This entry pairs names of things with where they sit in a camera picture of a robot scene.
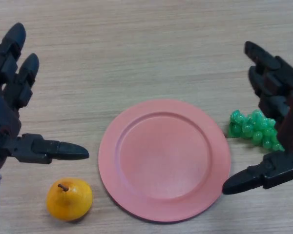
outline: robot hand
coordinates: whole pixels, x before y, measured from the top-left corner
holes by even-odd
[[[286,151],[267,154],[260,164],[233,175],[223,185],[227,195],[260,186],[269,189],[293,179],[293,68],[250,41],[245,43],[245,54],[255,63],[249,80],[260,97],[258,106],[276,120],[277,139]]]
[[[20,162],[44,164],[51,163],[54,158],[89,158],[88,151],[79,145],[44,140],[37,134],[18,136],[21,130],[19,109],[28,104],[33,94],[31,87],[39,69],[37,55],[31,54],[16,74],[17,60],[21,55],[25,37],[24,26],[17,23],[7,32],[0,44],[0,168],[8,156],[15,157]]]

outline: wood grain surface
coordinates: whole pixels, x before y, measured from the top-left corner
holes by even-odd
[[[0,234],[292,234],[293,181],[221,196],[189,221],[158,225],[121,211],[98,172],[100,140],[129,106],[173,98],[203,109],[225,131],[230,113],[249,113],[258,98],[248,82],[244,42],[293,65],[293,0],[0,0],[0,40],[15,22],[27,30],[22,62],[41,66],[22,133],[86,147],[90,159],[20,164],[0,171]],[[265,151],[229,139],[231,173]],[[86,180],[94,193],[79,223],[51,218],[45,196],[61,177]]]

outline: toy fruit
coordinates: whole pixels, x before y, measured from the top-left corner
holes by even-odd
[[[228,137],[250,139],[254,145],[272,151],[284,151],[277,139],[275,120],[266,118],[260,110],[255,110],[245,117],[239,110],[230,116]]]
[[[77,178],[62,178],[50,188],[46,206],[51,216],[73,221],[84,216],[92,204],[90,186]]]

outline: pear stem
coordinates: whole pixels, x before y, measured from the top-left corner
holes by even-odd
[[[63,189],[64,192],[67,192],[68,191],[68,188],[67,187],[64,187],[61,184],[58,184],[58,187],[61,188],[61,189]]]

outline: yellow pear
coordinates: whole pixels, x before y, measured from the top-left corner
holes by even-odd
[[[84,216],[92,204],[90,186],[77,178],[62,178],[50,188],[46,206],[50,214],[64,221],[73,221]]]

